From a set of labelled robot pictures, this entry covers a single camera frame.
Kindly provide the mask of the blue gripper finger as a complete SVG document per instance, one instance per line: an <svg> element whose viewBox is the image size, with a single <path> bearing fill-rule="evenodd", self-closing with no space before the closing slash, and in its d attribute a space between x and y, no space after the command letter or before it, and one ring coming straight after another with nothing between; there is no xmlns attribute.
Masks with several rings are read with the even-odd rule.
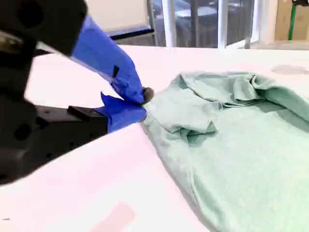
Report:
<svg viewBox="0 0 309 232"><path fill-rule="evenodd" d="M22 96L38 43L99 74L125 101L149 102L134 62L91 18L82 0L3 0L0 3L2 87Z"/></svg>
<svg viewBox="0 0 309 232"><path fill-rule="evenodd" d="M146 110L101 94L100 108L38 106L33 165L40 167L74 149L146 118Z"/></svg>

